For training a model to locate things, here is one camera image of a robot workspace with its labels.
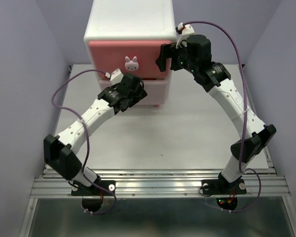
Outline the white shoe cabinet body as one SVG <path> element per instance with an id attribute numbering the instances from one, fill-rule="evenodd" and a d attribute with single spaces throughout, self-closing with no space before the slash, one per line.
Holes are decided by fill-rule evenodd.
<path id="1" fill-rule="evenodd" d="M 169 40 L 175 43 L 175 21 L 173 4 L 170 0 L 95 0 L 93 1 L 84 34 L 84 44 L 94 69 L 88 43 L 102 40 Z M 103 71 L 97 80 L 105 80 Z M 171 81 L 171 71 L 164 79 Z"/>

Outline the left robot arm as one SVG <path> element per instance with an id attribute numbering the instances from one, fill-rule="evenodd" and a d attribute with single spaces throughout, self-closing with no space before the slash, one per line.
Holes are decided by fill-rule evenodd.
<path id="1" fill-rule="evenodd" d="M 90 195 L 100 188 L 100 177 L 76 156 L 83 144 L 90 147 L 90 136 L 107 120 L 133 107 L 147 96 L 144 82 L 130 73 L 114 72 L 111 86 L 101 91 L 77 120 L 57 135 L 43 141 L 44 161 L 67 181 L 82 184 Z"/>

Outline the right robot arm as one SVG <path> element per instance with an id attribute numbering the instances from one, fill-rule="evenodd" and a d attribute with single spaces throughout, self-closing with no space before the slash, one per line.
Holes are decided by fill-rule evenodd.
<path id="1" fill-rule="evenodd" d="M 161 72 L 171 60 L 172 71 L 184 69 L 214 98 L 235 126 L 240 140 L 231 145 L 231 158 L 219 174 L 217 187 L 228 193 L 235 187 L 249 162 L 258 155 L 276 133 L 274 125 L 265 124 L 247 104 L 247 96 L 237 90 L 229 71 L 212 61 L 211 42 L 204 35 L 192 35 L 181 43 L 160 46 L 156 64 Z"/>

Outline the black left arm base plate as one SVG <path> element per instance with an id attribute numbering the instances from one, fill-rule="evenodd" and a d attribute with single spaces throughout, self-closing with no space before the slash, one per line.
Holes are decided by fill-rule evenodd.
<path id="1" fill-rule="evenodd" d="M 112 196 L 112 194 L 104 192 L 93 185 L 86 187 L 77 181 L 69 181 L 68 184 L 72 188 L 71 195 L 74 197 Z M 100 180 L 97 185 L 115 193 L 116 182 L 114 180 Z"/>

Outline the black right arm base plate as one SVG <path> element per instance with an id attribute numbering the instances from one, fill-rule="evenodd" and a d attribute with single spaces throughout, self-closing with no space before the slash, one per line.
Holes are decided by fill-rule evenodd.
<path id="1" fill-rule="evenodd" d="M 203 196 L 223 196 L 229 194 L 244 195 L 247 193 L 246 185 L 243 179 L 236 180 L 233 183 L 220 181 L 218 179 L 205 179 L 201 181 L 199 193 Z"/>

